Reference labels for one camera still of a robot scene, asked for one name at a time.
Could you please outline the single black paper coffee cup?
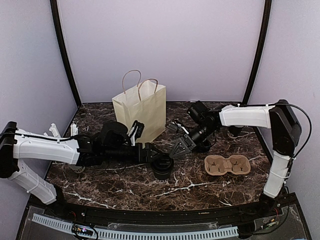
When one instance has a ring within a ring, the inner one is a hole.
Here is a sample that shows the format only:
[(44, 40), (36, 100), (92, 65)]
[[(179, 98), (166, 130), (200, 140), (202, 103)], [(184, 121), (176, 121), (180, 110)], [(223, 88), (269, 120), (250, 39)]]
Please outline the single black paper coffee cup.
[(165, 172), (153, 171), (153, 175), (158, 181), (163, 182), (163, 181), (167, 181), (170, 178), (171, 171), (165, 171)]

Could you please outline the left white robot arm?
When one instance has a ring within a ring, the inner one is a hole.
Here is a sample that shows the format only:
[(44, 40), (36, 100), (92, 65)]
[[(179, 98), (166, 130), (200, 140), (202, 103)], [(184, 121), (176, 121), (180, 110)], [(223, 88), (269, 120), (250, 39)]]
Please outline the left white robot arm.
[(104, 123), (100, 132), (89, 136), (76, 134), (62, 138), (27, 132), (7, 123), (0, 134), (0, 177), (14, 181), (60, 218), (67, 218), (70, 206), (64, 202), (62, 190), (46, 182), (30, 169), (23, 159), (56, 161), (77, 167), (99, 166), (118, 159), (152, 163), (164, 156), (152, 143), (139, 143), (144, 124), (135, 121), (130, 129), (114, 121)]

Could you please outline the stack of black coffee lids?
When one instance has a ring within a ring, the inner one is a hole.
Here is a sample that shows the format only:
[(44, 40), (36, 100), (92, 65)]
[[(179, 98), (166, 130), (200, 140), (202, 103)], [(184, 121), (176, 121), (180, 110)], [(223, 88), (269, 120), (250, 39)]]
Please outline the stack of black coffee lids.
[(196, 147), (193, 149), (193, 151), (195, 153), (206, 153), (211, 149), (211, 147), (212, 147), (211, 142), (205, 139), (204, 141), (197, 144)]

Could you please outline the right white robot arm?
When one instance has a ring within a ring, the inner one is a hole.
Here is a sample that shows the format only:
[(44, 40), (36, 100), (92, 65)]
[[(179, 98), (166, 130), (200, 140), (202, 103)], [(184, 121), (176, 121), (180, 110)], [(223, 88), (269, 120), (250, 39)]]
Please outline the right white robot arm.
[(190, 105), (187, 113), (197, 126), (186, 130), (176, 140), (169, 156), (174, 159), (191, 153), (222, 127), (236, 135), (240, 134), (243, 127), (269, 130), (272, 139), (271, 167), (255, 205), (255, 213), (266, 217), (274, 210), (276, 199), (291, 175), (293, 163), (303, 149), (298, 146), (302, 126), (294, 110), (307, 115), (302, 108), (285, 99), (266, 104), (229, 104), (215, 109), (209, 109), (203, 102), (196, 101)]

